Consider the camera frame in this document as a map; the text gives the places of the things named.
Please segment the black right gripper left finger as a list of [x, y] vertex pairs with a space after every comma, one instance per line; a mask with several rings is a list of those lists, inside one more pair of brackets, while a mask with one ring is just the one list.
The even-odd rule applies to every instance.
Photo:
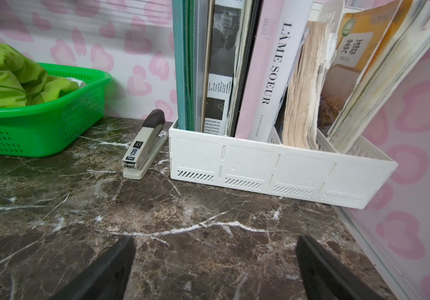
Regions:
[[77, 275], [53, 300], [122, 300], [129, 281], [136, 245], [124, 236]]

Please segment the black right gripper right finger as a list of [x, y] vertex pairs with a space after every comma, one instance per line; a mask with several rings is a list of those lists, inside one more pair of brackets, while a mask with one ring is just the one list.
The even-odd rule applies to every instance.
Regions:
[[311, 236], [300, 236], [295, 252], [309, 300], [382, 299]]

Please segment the lime green garment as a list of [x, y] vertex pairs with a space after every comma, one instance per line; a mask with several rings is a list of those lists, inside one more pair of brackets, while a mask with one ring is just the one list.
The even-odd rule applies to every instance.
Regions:
[[49, 103], [83, 86], [73, 78], [49, 75], [40, 64], [0, 43], [0, 109]]

